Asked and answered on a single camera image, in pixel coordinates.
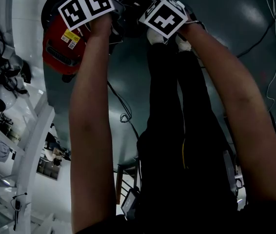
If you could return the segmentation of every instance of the floor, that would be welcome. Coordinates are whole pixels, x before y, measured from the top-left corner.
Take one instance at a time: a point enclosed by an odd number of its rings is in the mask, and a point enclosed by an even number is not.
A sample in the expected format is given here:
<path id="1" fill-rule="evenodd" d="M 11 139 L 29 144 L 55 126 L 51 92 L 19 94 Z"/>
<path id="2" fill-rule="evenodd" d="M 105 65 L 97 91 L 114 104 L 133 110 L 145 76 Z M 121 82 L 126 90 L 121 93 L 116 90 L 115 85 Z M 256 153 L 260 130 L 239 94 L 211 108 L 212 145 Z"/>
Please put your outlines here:
<path id="1" fill-rule="evenodd" d="M 266 0 L 181 0 L 189 4 L 199 20 L 209 31 L 235 55 L 252 46 L 265 32 L 272 16 Z M 271 28 L 262 43 L 241 61 L 254 76 L 267 107 L 272 101 L 266 99 L 267 86 L 276 70 L 276 36 Z M 119 44 L 109 63 L 109 81 L 114 89 L 129 103 L 133 111 L 132 123 L 139 134 L 146 128 L 149 114 L 150 75 L 146 60 L 146 38 L 126 39 Z M 223 107 L 206 71 L 206 84 L 213 111 L 217 116 L 229 142 L 231 138 L 223 121 Z M 55 125 L 64 145 L 69 146 L 68 106 L 74 81 L 65 84 L 61 75 L 44 66 L 49 103 L 56 111 Z M 276 99 L 276 79 L 269 96 Z M 127 161 L 136 156 L 136 142 L 128 124 L 119 121 L 123 109 L 112 93 L 109 95 L 110 123 L 113 135 L 114 163 Z M 276 103 L 272 108 L 276 120 Z"/>

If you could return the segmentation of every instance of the box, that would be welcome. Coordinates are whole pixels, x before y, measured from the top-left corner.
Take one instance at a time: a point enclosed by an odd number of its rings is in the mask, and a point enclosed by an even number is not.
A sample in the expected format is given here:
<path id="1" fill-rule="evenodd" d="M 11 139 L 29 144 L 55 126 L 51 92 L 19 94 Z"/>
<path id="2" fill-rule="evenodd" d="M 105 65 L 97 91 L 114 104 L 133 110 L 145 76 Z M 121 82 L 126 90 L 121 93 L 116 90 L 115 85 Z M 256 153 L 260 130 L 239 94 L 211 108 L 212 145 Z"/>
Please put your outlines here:
<path id="1" fill-rule="evenodd" d="M 165 38 L 171 37 L 187 20 L 184 5 L 177 0 L 155 0 L 139 19 Z"/>
<path id="2" fill-rule="evenodd" d="M 114 10 L 111 0 L 68 0 L 58 8 L 70 31 Z"/>

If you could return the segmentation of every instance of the light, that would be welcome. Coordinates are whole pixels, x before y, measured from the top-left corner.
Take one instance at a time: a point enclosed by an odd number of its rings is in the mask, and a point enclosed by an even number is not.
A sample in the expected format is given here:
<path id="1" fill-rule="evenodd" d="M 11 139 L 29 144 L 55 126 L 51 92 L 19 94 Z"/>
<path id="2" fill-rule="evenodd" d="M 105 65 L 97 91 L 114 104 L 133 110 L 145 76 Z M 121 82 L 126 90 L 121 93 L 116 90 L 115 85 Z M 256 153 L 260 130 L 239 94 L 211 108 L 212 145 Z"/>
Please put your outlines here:
<path id="1" fill-rule="evenodd" d="M 5 182 L 7 185 L 10 185 L 10 183 L 6 179 L 3 179 L 3 182 Z"/>

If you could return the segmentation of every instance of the person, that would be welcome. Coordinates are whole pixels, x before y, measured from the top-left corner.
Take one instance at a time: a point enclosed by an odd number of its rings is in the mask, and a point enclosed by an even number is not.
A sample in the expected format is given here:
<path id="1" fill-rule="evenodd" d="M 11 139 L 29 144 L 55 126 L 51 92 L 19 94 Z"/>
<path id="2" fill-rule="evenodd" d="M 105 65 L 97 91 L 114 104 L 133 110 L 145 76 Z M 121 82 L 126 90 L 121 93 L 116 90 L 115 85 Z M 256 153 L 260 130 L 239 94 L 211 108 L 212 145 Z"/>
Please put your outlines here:
<path id="1" fill-rule="evenodd" d="M 73 233 L 276 233 L 276 135 L 263 98 L 244 65 L 197 23 L 179 30 L 187 41 L 177 38 L 178 53 L 148 31 L 150 117 L 137 143 L 140 205 L 134 222 L 115 216 L 107 90 L 110 33 L 110 15 L 91 22 L 71 97 Z M 224 166 L 225 137 L 191 48 L 205 65 L 232 128 L 248 199 L 241 211 Z"/>

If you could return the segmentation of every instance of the barcode sticker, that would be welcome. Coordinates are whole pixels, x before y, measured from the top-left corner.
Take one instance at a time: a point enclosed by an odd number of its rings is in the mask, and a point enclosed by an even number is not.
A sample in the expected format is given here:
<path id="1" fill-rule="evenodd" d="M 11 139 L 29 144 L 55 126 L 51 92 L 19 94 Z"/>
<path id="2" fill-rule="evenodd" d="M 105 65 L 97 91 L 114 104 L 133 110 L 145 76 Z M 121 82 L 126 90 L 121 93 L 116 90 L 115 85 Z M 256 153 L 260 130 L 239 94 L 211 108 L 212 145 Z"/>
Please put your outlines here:
<path id="1" fill-rule="evenodd" d="M 68 43 L 70 39 L 68 39 L 68 37 L 66 37 L 65 35 L 63 35 L 63 36 L 61 37 L 61 40 L 63 40 L 63 41 L 65 41 L 66 43 Z"/>
<path id="2" fill-rule="evenodd" d="M 69 44 L 69 48 L 70 49 L 74 49 L 74 47 L 76 46 L 76 44 L 77 44 L 76 42 L 71 41 L 70 44 Z"/>

